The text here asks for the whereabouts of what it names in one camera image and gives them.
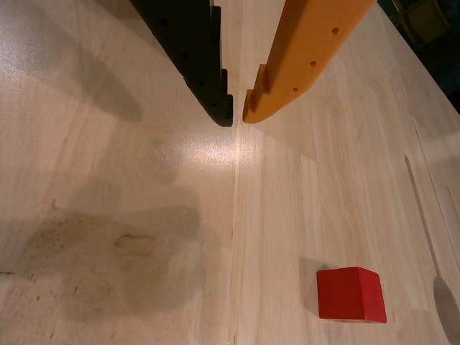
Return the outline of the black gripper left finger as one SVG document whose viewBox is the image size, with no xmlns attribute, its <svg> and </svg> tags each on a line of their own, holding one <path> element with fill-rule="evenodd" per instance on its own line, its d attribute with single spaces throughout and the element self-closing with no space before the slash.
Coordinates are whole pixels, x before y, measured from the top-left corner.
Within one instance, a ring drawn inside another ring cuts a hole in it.
<svg viewBox="0 0 460 345">
<path fill-rule="evenodd" d="M 233 96 L 221 64 L 221 7 L 208 0 L 132 5 L 206 113 L 220 127 L 231 127 Z"/>
</svg>

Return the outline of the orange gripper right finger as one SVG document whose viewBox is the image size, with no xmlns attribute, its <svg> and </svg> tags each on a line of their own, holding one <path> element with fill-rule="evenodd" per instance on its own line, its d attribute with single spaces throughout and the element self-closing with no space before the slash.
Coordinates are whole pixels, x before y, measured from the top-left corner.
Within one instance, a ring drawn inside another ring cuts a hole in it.
<svg viewBox="0 0 460 345">
<path fill-rule="evenodd" d="M 373 6 L 370 0 L 286 1 L 267 62 L 247 91 L 243 121 L 264 121 L 302 96 Z"/>
</svg>

